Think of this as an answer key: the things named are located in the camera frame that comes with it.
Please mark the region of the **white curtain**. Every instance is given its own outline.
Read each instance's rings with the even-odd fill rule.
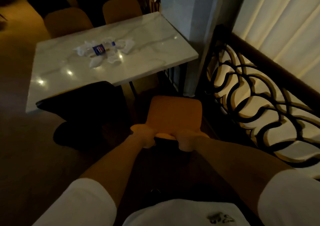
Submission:
[[[233,32],[243,40],[273,59],[276,63],[320,92],[320,0],[244,0],[236,20]],[[223,60],[230,59],[226,53]],[[229,67],[219,68],[219,76],[215,79],[215,86],[220,86]],[[257,74],[248,68],[247,73]],[[237,82],[236,75],[231,75],[230,83],[217,95],[226,99],[230,88]],[[255,83],[256,92],[264,92],[267,87],[259,80]],[[276,89],[277,100],[283,101],[279,89]],[[244,82],[234,96],[235,106],[250,96],[249,86]],[[303,104],[292,94],[292,101]],[[240,112],[243,116],[252,116],[257,110],[267,105],[264,99],[254,97]],[[293,115],[311,118],[318,125],[320,119],[301,109],[293,109]],[[244,128],[254,128],[252,140],[266,124],[278,119],[275,111],[267,111],[261,118],[250,124],[240,124]],[[296,130],[293,124],[283,118],[282,126],[271,129],[266,136],[269,146],[287,140],[294,140]],[[301,122],[303,137],[310,141],[320,141],[320,129],[308,122]],[[289,147],[278,151],[277,154],[288,161],[303,161],[316,156],[320,158],[320,149],[296,141]],[[320,163],[299,169],[299,171],[320,178]]]

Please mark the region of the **person's left hand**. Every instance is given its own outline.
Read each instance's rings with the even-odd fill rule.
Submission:
[[[144,148],[151,148],[155,145],[154,136],[158,133],[157,130],[148,127],[145,124],[139,126],[139,128],[134,132],[134,136],[141,139]]]

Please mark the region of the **blue label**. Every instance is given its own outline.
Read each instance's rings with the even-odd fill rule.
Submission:
[[[106,50],[104,49],[104,46],[102,44],[94,46],[93,50],[96,53],[96,55],[102,55],[106,52]]]

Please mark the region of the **table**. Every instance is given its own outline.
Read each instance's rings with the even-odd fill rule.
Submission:
[[[73,51],[84,41],[100,43],[110,36],[135,42],[129,54],[118,52],[121,61],[111,64],[105,59],[90,68],[90,58]],[[80,86],[98,81],[118,86],[196,58],[198,53],[159,12],[39,42],[26,112],[37,110],[39,100]]]

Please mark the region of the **person's right arm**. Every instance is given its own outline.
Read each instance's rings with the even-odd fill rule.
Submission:
[[[174,134],[182,151],[196,150],[236,191],[258,216],[258,200],[267,183],[277,173],[293,169],[261,150],[199,136],[184,130]]]

